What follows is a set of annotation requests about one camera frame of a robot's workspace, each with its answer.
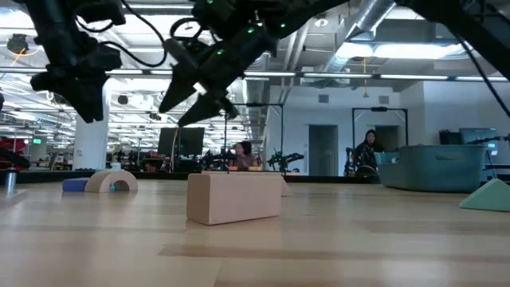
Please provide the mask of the long ceiling light bar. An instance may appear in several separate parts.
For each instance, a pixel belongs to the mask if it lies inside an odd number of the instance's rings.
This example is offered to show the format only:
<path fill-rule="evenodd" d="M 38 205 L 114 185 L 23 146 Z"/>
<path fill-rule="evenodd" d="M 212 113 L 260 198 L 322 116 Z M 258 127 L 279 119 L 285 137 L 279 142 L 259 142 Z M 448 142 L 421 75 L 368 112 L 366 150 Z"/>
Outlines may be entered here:
<path fill-rule="evenodd" d="M 119 77 L 137 76 L 171 76 L 169 69 L 116 69 L 108 75 Z M 270 77 L 299 77 L 316 79 L 364 79 L 364 80 L 400 80 L 400 81 L 459 81 L 482 82 L 482 76 L 441 76 L 441 75 L 403 75 L 403 74 L 369 74 L 369 73 L 306 73 L 306 72 L 276 72 L 276 71 L 246 71 L 244 77 L 270 78 Z"/>

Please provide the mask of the purple-blue rectangular block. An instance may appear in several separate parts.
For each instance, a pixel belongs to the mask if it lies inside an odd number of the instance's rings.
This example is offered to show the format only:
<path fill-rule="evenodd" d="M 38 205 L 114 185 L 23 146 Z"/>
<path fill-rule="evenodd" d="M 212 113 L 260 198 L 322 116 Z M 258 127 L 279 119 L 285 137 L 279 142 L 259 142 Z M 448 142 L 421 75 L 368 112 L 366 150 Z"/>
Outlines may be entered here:
<path fill-rule="evenodd" d="M 62 182 L 63 192 L 84 192 L 89 178 L 65 179 Z"/>

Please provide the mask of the black monitor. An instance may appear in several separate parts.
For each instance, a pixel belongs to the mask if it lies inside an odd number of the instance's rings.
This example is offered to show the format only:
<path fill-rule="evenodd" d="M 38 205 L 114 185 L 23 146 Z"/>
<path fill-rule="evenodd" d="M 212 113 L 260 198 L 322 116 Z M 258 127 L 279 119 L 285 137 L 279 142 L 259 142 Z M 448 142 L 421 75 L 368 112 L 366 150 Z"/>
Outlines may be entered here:
<path fill-rule="evenodd" d="M 201 155 L 205 128 L 162 128 L 158 153 L 170 155 Z"/>

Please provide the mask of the large natural wood rectangular block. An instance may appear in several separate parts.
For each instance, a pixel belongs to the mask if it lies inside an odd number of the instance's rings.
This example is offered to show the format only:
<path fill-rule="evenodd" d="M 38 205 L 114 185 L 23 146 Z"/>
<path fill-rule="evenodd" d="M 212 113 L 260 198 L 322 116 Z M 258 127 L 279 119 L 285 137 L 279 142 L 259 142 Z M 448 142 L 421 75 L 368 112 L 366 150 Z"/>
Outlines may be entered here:
<path fill-rule="evenodd" d="M 271 175 L 189 175 L 186 217 L 206 226 L 277 217 L 283 183 Z"/>

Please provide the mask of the white building column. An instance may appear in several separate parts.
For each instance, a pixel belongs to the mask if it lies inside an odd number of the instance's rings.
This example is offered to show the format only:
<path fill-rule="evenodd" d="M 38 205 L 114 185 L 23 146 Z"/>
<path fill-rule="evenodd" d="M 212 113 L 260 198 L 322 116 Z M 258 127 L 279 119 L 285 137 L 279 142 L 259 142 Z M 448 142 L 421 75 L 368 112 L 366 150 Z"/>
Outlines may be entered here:
<path fill-rule="evenodd" d="M 76 117 L 75 140 L 73 145 L 74 170 L 102 170 L 106 167 L 108 149 L 108 120 L 112 90 L 105 84 L 103 94 L 103 119 L 87 124 L 80 116 Z"/>

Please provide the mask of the person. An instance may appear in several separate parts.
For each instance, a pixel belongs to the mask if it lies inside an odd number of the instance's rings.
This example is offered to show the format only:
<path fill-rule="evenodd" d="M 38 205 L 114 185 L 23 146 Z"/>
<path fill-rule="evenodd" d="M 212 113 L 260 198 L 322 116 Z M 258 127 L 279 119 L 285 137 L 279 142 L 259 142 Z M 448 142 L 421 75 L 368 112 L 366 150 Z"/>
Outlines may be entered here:
<path fill-rule="evenodd" d="M 248 171 L 251 167 L 258 167 L 256 157 L 252 154 L 252 144 L 241 141 L 234 145 L 235 159 L 229 163 L 230 170 Z"/>
<path fill-rule="evenodd" d="M 375 154 L 384 151 L 385 148 L 378 141 L 376 131 L 374 129 L 368 130 L 363 142 L 355 148 L 353 153 L 353 163 L 356 166 L 356 171 L 359 172 L 362 169 L 369 168 L 376 172 L 378 165 Z"/>

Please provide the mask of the black metal frame stand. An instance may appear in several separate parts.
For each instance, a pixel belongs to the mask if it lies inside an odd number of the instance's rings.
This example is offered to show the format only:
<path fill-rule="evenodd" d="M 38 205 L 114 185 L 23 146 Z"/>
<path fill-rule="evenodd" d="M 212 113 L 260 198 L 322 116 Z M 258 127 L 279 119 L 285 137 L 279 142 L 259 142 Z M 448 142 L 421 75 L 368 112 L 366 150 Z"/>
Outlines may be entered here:
<path fill-rule="evenodd" d="M 356 124 L 359 118 L 365 113 L 372 113 L 368 122 L 361 121 L 360 125 L 363 128 L 363 137 L 357 138 L 359 129 Z M 399 148 L 406 146 L 409 143 L 408 135 L 408 111 L 406 108 L 387 108 L 387 107 L 372 107 L 372 108 L 352 108 L 351 109 L 351 124 L 352 124 L 352 148 L 347 148 L 347 162 L 344 168 L 344 174 L 355 177 L 378 178 L 378 169 L 376 172 L 367 168 L 361 171 L 356 171 L 356 166 L 353 163 L 353 153 L 355 148 L 363 142 L 365 134 L 368 130 L 374 129 L 377 133 L 378 141 L 384 146 L 384 155 L 391 152 L 398 151 Z"/>
<path fill-rule="evenodd" d="M 283 151 L 283 124 L 284 124 L 284 114 L 283 114 L 283 104 L 264 104 L 257 102 L 249 102 L 246 104 L 234 104 L 235 107 L 242 107 L 246 111 L 246 116 L 248 117 L 248 127 L 245 129 L 247 131 L 247 137 L 242 141 L 249 141 L 252 144 L 252 154 L 256 157 L 257 162 L 259 163 L 258 167 L 251 167 L 248 171 L 259 172 L 264 171 L 265 164 L 265 156 L 261 154 L 259 150 L 254 151 L 254 147 L 261 147 L 264 149 L 265 145 L 265 132 L 267 131 L 267 124 L 261 123 L 261 117 L 265 116 L 265 119 L 269 118 L 269 112 L 272 108 L 277 107 L 277 115 L 280 116 L 280 151 Z M 226 170 L 228 172 L 237 172 L 237 170 L 230 170 L 229 165 L 230 161 L 235 159 L 235 154 L 233 152 L 232 156 L 224 155 L 224 162 L 226 165 Z"/>

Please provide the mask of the silver ventilation duct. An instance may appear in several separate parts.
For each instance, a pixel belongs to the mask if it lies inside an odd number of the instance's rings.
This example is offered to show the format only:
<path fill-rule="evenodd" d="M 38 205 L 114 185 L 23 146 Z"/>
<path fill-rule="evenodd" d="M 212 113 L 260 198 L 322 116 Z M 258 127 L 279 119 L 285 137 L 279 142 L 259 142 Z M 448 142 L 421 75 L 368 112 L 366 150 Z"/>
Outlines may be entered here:
<path fill-rule="evenodd" d="M 359 10 L 339 24 L 335 32 L 334 53 L 320 71 L 341 72 L 351 59 L 347 41 L 358 36 L 362 36 L 363 40 L 373 40 L 377 27 L 395 7 L 394 0 L 362 0 Z"/>

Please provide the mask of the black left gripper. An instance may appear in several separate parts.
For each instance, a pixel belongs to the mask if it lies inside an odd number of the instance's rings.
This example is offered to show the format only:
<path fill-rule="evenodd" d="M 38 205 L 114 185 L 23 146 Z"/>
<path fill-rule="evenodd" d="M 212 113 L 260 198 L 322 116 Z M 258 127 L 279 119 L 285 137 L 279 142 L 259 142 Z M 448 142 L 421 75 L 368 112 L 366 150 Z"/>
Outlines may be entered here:
<path fill-rule="evenodd" d="M 78 80 L 97 81 L 107 71 L 122 65 L 119 50 L 100 45 L 94 39 L 35 39 L 34 42 L 44 48 L 49 63 L 44 72 L 32 76 L 33 90 L 55 90 L 57 86 Z M 84 122 L 104 119 L 103 85 L 91 85 L 89 110 L 79 88 L 69 90 L 69 103 Z"/>

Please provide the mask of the metal cylinder post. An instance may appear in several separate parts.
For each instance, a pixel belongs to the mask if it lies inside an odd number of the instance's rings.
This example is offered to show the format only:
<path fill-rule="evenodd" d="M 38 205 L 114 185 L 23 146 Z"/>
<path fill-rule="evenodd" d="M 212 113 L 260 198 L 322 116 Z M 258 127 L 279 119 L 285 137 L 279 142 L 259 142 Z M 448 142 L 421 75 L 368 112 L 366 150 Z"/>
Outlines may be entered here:
<path fill-rule="evenodd" d="M 14 167 L 8 168 L 6 170 L 6 193 L 11 195 L 16 190 L 16 181 L 17 181 L 18 170 Z"/>

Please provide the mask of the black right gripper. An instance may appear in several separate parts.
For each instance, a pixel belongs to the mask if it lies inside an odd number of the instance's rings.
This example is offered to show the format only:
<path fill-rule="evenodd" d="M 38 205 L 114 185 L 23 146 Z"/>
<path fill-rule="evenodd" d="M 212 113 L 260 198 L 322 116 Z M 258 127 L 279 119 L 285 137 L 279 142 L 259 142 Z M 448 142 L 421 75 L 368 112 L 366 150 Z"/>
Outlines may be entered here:
<path fill-rule="evenodd" d="M 171 38 L 165 41 L 166 51 L 176 60 L 172 66 L 171 83 L 161 101 L 159 112 L 169 112 L 193 93 L 223 92 L 260 55 L 274 51 L 277 39 L 261 26 L 240 28 L 228 39 L 204 46 L 193 54 L 188 47 Z M 200 96 L 178 121 L 179 127 L 196 124 L 220 116 L 228 120 L 239 112 L 225 97 L 214 99 Z"/>

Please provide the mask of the grey desk monitor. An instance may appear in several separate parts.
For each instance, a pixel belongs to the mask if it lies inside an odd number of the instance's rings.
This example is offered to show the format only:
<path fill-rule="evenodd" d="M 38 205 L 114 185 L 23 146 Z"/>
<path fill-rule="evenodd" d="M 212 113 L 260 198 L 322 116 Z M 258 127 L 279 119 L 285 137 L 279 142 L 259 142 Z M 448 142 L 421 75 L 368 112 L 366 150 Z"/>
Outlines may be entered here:
<path fill-rule="evenodd" d="M 460 128 L 459 132 L 463 144 L 481 144 L 490 151 L 498 149 L 496 140 L 486 141 L 497 136 L 495 128 Z"/>

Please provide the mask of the teal triangle block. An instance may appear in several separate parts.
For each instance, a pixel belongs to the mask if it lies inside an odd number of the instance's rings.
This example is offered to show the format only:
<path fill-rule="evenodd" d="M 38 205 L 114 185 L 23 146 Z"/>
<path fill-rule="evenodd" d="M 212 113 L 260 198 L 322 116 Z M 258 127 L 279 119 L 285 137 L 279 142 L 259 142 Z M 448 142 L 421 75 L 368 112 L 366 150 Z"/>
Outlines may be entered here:
<path fill-rule="evenodd" d="M 510 213 L 510 185 L 500 179 L 491 179 L 463 199 L 459 207 Z"/>

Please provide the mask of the natural wood arch block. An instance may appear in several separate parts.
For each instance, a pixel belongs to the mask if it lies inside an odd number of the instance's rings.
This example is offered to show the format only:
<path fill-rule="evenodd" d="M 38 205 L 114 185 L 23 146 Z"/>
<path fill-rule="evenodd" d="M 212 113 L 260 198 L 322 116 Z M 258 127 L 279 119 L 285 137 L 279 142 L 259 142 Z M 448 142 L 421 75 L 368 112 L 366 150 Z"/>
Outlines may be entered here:
<path fill-rule="evenodd" d="M 85 187 L 89 193 L 109 193 L 110 184 L 115 184 L 116 191 L 137 191 L 136 177 L 128 171 L 103 170 L 94 173 Z"/>

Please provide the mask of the teal plastic bin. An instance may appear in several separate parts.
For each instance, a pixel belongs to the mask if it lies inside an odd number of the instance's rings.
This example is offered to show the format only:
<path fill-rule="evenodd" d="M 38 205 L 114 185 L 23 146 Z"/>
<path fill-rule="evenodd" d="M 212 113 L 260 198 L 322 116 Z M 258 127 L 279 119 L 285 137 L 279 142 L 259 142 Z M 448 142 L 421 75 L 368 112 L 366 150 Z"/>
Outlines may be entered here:
<path fill-rule="evenodd" d="M 414 145 L 377 152 L 380 183 L 407 191 L 470 193 L 481 184 L 485 147 Z"/>

